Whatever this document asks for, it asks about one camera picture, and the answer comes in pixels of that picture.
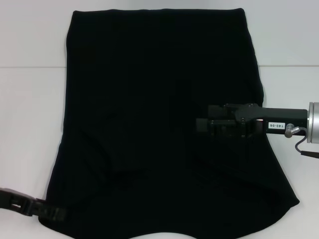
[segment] white wall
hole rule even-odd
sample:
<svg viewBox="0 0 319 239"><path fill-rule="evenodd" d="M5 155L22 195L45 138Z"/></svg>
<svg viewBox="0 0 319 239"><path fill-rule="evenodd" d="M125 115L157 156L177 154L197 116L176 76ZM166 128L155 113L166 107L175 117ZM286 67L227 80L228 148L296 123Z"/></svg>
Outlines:
<svg viewBox="0 0 319 239"><path fill-rule="evenodd" d="M319 102L316 0L0 0L0 188L44 197L62 135L64 45L74 10L238 7L246 11L265 106L307 109L310 101ZM273 226L245 238L317 239L319 160L294 150L298 137L269 139L301 203ZM301 148L319 151L318 145ZM0 238L67 236L40 225L36 217L0 210Z"/></svg>

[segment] garment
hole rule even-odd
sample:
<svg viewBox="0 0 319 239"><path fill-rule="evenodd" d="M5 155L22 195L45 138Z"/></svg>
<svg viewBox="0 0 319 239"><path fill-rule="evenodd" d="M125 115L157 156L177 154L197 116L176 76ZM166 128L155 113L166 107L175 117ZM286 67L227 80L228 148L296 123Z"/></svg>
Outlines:
<svg viewBox="0 0 319 239"><path fill-rule="evenodd" d="M46 200L76 239L234 239L299 203L265 134L194 134L208 105L263 103L244 10L75 11Z"/></svg>

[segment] black cable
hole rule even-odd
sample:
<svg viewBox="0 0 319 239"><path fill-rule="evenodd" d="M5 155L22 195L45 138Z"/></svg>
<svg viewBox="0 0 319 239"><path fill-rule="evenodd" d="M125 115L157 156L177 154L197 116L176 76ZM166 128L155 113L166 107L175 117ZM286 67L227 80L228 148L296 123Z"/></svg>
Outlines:
<svg viewBox="0 0 319 239"><path fill-rule="evenodd" d="M302 140L300 140L298 143L296 143L296 146L295 146L295 149L299 153L301 153L301 150L298 149L298 145L301 144L302 142L304 142L308 138L308 130L306 128L304 128L304 127L299 127L299 129L306 132L306 136Z"/></svg>

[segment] metal cylinder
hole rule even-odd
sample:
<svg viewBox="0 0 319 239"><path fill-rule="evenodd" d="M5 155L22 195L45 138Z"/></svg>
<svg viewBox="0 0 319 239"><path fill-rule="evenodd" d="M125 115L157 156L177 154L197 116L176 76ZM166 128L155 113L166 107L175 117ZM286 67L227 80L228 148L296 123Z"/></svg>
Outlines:
<svg viewBox="0 0 319 239"><path fill-rule="evenodd" d="M308 143L319 143L319 103L310 102L308 111Z"/></svg>
<svg viewBox="0 0 319 239"><path fill-rule="evenodd" d="M286 132L285 132L285 137L286 138L291 138L293 136L292 130L294 129L294 125L292 123L289 123L286 126Z"/></svg>

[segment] robotic arm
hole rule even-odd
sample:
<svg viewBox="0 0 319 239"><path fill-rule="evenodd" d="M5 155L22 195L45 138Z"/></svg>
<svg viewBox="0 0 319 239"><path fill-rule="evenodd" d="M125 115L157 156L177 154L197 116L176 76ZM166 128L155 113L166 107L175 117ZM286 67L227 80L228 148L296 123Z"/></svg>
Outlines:
<svg viewBox="0 0 319 239"><path fill-rule="evenodd" d="M309 110L263 108L257 104L208 106L208 118L196 119L197 134L212 138L249 138L259 133L284 134L304 138L296 144L301 155L319 158L319 153L301 151L305 140L319 143L319 103L310 102Z"/></svg>

